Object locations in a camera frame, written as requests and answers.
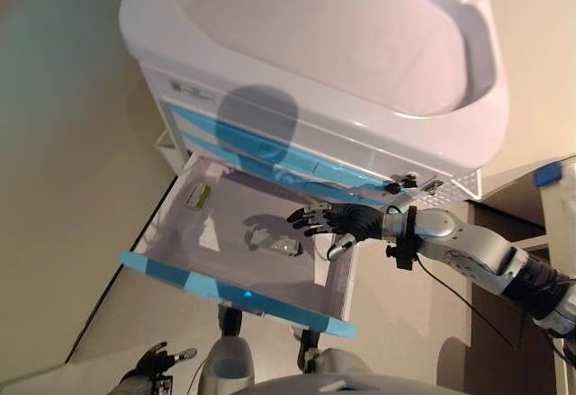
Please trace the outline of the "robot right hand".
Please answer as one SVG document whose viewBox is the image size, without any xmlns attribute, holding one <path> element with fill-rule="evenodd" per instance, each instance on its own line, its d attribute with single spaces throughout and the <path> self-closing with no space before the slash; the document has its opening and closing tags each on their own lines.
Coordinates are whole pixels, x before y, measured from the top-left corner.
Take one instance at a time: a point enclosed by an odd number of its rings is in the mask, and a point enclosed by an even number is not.
<svg viewBox="0 0 576 395">
<path fill-rule="evenodd" d="M 383 218 L 384 213 L 371 206 L 321 202 L 298 209 L 286 220 L 294 229 L 304 229 L 305 237 L 339 236 L 326 253 L 326 259 L 332 262 L 355 244 L 367 239 L 383 240 Z"/>
</svg>

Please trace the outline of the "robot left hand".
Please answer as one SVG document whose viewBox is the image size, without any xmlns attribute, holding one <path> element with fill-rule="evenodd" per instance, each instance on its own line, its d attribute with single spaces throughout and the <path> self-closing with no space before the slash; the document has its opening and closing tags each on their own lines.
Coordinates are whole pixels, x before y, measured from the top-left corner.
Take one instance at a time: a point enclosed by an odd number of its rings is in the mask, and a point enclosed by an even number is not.
<svg viewBox="0 0 576 395">
<path fill-rule="evenodd" d="M 167 350 L 167 341 L 159 342 L 147 350 L 136 365 L 122 376 L 121 382 L 134 377 L 146 377 L 153 380 L 175 365 L 195 358 L 197 354 L 198 350 L 195 347 L 170 354 Z"/>
</svg>

